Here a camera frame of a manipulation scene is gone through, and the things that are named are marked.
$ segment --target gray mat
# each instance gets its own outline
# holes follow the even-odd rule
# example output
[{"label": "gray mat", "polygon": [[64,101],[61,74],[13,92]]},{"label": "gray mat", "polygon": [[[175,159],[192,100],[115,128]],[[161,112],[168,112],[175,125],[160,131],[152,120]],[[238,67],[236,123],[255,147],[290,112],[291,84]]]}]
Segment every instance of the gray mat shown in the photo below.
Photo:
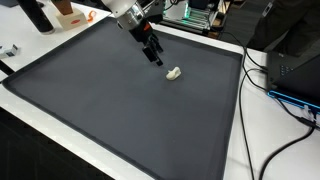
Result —
[{"label": "gray mat", "polygon": [[0,0],[0,5],[6,6],[6,7],[14,7],[18,5],[18,2],[16,0]]},{"label": "gray mat", "polygon": [[156,34],[163,67],[106,19],[4,85],[154,178],[222,179],[242,56]]}]

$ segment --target table surface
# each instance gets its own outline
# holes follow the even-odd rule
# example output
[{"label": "table surface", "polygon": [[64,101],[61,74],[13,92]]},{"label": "table surface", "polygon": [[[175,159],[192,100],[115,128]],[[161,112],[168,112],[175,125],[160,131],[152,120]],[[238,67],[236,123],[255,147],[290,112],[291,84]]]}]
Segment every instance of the table surface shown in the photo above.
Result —
[{"label": "table surface", "polygon": [[[97,12],[94,22],[88,26],[64,32],[53,15],[56,12],[53,5],[48,1],[43,2],[46,5],[44,11],[56,28],[56,32],[49,36],[40,35],[27,16],[23,14],[20,7],[6,8],[0,6],[0,15],[5,15],[6,17],[2,19],[0,24],[1,43],[2,45],[16,44],[21,48],[17,56],[3,60],[14,70],[26,66],[109,15],[108,12],[94,9]],[[73,4],[73,6],[85,14],[93,10],[93,8],[78,4]],[[243,52],[242,48],[236,45],[161,25],[153,25],[153,27],[158,31],[221,49],[238,53]],[[249,54],[258,63],[265,64],[266,54],[253,50],[249,50]],[[248,59],[245,65],[247,68],[254,67]],[[253,72],[251,76],[259,85],[265,84],[263,75]],[[6,75],[0,72],[0,80],[5,77]],[[248,81],[244,83],[242,98],[245,128],[255,177],[257,178],[262,163],[270,153],[283,144],[304,135],[308,128],[286,114],[274,100],[253,87]],[[147,174],[84,137],[79,132],[13,95],[3,86],[0,86],[0,106],[115,179],[151,179]],[[294,114],[305,116],[303,110],[290,105],[287,106]],[[319,179],[317,176],[318,168],[320,167],[320,156],[317,156],[317,152],[320,149],[319,138],[319,131],[315,131],[310,138],[280,153],[270,163],[264,179]],[[238,105],[234,115],[224,179],[251,179]]]}]

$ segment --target computer equipment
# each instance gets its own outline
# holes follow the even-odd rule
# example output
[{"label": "computer equipment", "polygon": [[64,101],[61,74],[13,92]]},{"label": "computer equipment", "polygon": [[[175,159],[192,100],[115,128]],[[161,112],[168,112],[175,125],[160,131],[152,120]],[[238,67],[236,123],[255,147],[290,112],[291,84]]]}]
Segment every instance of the computer equipment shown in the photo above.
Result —
[{"label": "computer equipment", "polygon": [[320,114],[320,54],[307,62],[269,52],[268,95]]}]

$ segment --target cable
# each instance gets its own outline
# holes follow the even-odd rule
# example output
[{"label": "cable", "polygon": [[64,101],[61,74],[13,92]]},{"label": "cable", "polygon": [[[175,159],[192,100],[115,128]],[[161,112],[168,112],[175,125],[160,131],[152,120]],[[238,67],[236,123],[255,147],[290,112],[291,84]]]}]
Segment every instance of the cable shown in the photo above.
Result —
[{"label": "cable", "polygon": [[255,64],[256,66],[260,67],[261,69],[268,70],[267,67],[261,66],[260,64],[258,64],[257,62],[255,62],[255,61],[251,58],[250,54],[249,54],[248,51],[247,51],[247,48],[246,48],[246,47],[240,42],[240,40],[237,39],[232,33],[229,33],[229,32],[223,32],[223,33],[229,34],[230,36],[232,36],[232,37],[240,44],[240,46],[242,46],[242,48],[244,49],[244,51],[246,52],[246,54],[248,55],[250,61],[251,61],[253,64]]},{"label": "cable", "polygon": [[[111,15],[113,15],[113,13],[110,13],[107,17],[110,17]],[[106,17],[106,18],[107,18],[107,17]]]},{"label": "cable", "polygon": [[247,155],[248,155],[248,161],[249,161],[249,166],[250,166],[250,173],[251,173],[251,178],[252,180],[254,180],[254,171],[253,171],[253,166],[252,166],[252,161],[251,161],[251,155],[250,155],[250,149],[249,149],[249,145],[248,145],[248,140],[247,140],[247,134],[246,134],[246,129],[244,126],[244,118],[243,118],[243,112],[242,112],[242,87],[243,87],[243,83],[244,80],[246,79],[246,77],[250,77],[249,76],[249,72],[250,71],[259,71],[259,72],[263,72],[266,73],[264,70],[261,69],[249,69],[248,71],[246,71],[241,84],[240,84],[240,89],[239,89],[239,109],[240,109],[240,119],[241,119],[241,126],[242,126],[242,132],[243,132],[243,137],[244,137],[244,141],[245,141],[245,145],[246,145],[246,149],[247,149]]},{"label": "cable", "polygon": [[170,3],[171,3],[171,5],[168,8],[164,9],[165,11],[169,10],[170,8],[172,8],[172,6],[179,4],[179,0],[176,0],[174,2],[172,2],[172,0],[170,0]]},{"label": "cable", "polygon": [[261,173],[259,175],[259,180],[262,180],[263,179],[263,175],[264,175],[264,172],[265,170],[267,169],[267,166],[268,164],[270,163],[270,161],[276,156],[278,155],[280,152],[282,152],[283,150],[285,150],[286,148],[302,141],[302,140],[305,140],[307,139],[312,133],[314,132],[314,127],[310,128],[309,131],[307,132],[307,134],[305,134],[304,136],[296,139],[296,140],[293,140],[287,144],[285,144],[284,146],[280,147],[279,149],[277,149],[276,151],[274,151],[269,157],[268,159],[264,162],[263,166],[262,166],[262,169],[261,169]]},{"label": "cable", "polygon": [[[261,89],[261,90],[264,90],[264,91],[267,91],[265,88],[261,87],[261,86],[258,86],[257,84],[255,84],[252,79],[250,78],[249,76],[249,72],[250,71],[260,71],[260,72],[263,72],[263,73],[267,73],[267,68],[265,66],[261,66],[259,65],[258,63],[256,63],[249,55],[248,51],[247,51],[247,48],[232,34],[232,33],[229,33],[229,32],[223,32],[225,34],[229,34],[231,35],[243,48],[244,50],[244,56],[243,57],[246,57],[246,55],[248,55],[249,59],[258,67],[260,67],[261,69],[249,69],[248,71],[246,70],[244,64],[245,64],[245,58],[243,59],[243,63],[242,63],[242,68],[244,69],[244,72],[245,72],[245,75],[241,81],[241,85],[240,85],[240,90],[239,90],[239,108],[240,108],[240,118],[241,118],[241,125],[242,125],[242,130],[243,130],[243,136],[244,136],[244,140],[245,140],[245,145],[246,145],[246,149],[247,149],[247,155],[248,155],[248,161],[249,161],[249,165],[250,165],[250,172],[251,172],[251,177],[252,177],[252,180],[254,180],[254,171],[253,171],[253,166],[252,166],[252,160],[251,160],[251,156],[250,156],[250,149],[249,149],[249,146],[248,146],[248,140],[247,140],[247,136],[246,136],[246,130],[245,130],[245,126],[244,126],[244,118],[243,118],[243,112],[242,112],[242,98],[241,98],[241,95],[242,95],[242,87],[243,87],[243,83],[244,83],[244,80],[246,77],[248,77],[248,79],[250,80],[250,82],[256,86],[257,88]],[[292,117],[294,117],[295,119],[297,119],[299,122],[301,122],[302,124],[310,127],[310,130],[302,137],[296,139],[296,140],[293,140],[287,144],[285,144],[284,146],[280,147],[279,149],[277,149],[276,151],[274,151],[267,159],[266,161],[264,162],[263,166],[262,166],[262,169],[261,169],[261,173],[259,175],[259,180],[262,180],[263,179],[263,175],[264,175],[264,172],[268,166],[268,164],[271,162],[271,160],[276,156],[278,155],[280,152],[282,152],[283,150],[285,150],[286,148],[308,138],[313,132],[314,132],[314,129],[315,128],[318,128],[317,125],[316,125],[316,122],[311,122],[305,118],[302,118],[302,117],[298,117],[298,116],[295,116],[294,114],[292,114],[288,108],[282,103],[282,101],[280,101],[279,99],[277,99],[281,106],[285,109],[285,111],[290,114]]]},{"label": "cable", "polygon": [[145,6],[143,9],[148,9],[149,7],[151,7],[153,5],[153,2],[149,3],[147,6]]},{"label": "cable", "polygon": [[298,117],[296,115],[294,115],[292,112],[290,112],[288,110],[288,108],[283,104],[283,102],[281,100],[279,100],[278,98],[275,98],[279,103],[280,105],[283,107],[283,109],[290,115],[292,116],[293,118],[295,118],[297,121],[299,121],[300,123],[308,126],[308,127],[312,127],[312,128],[316,128],[318,129],[319,127],[317,126],[317,124],[315,122],[312,122],[306,118],[303,118],[303,117]]},{"label": "cable", "polygon": [[299,121],[300,123],[302,123],[302,124],[310,127],[310,129],[309,129],[309,131],[307,132],[307,134],[305,134],[304,136],[302,136],[302,137],[300,137],[300,138],[298,138],[298,139],[296,139],[296,140],[293,140],[293,141],[291,141],[291,142],[283,145],[282,147],[280,147],[280,148],[277,149],[276,151],[274,151],[274,152],[266,159],[266,161],[263,163],[262,168],[261,168],[261,173],[260,173],[260,175],[259,175],[259,180],[262,180],[262,179],[263,179],[263,175],[264,175],[265,170],[266,170],[267,167],[268,167],[268,164],[270,163],[270,161],[271,161],[276,155],[278,155],[280,152],[282,152],[282,151],[285,150],[286,148],[292,146],[293,144],[296,144],[296,143],[298,143],[298,142],[300,142],[300,141],[308,138],[308,137],[314,132],[314,130],[315,130],[316,128],[318,128],[315,121],[312,122],[312,121],[310,121],[310,120],[308,120],[308,119],[305,119],[305,118],[303,118],[303,117],[298,117],[298,116],[294,115],[292,112],[290,112],[290,111],[288,110],[288,108],[283,104],[283,102],[282,102],[281,100],[279,100],[278,98],[275,98],[275,99],[280,103],[280,105],[283,107],[283,109],[284,109],[290,116],[292,116],[293,118],[295,118],[295,119],[296,119],[297,121]]}]

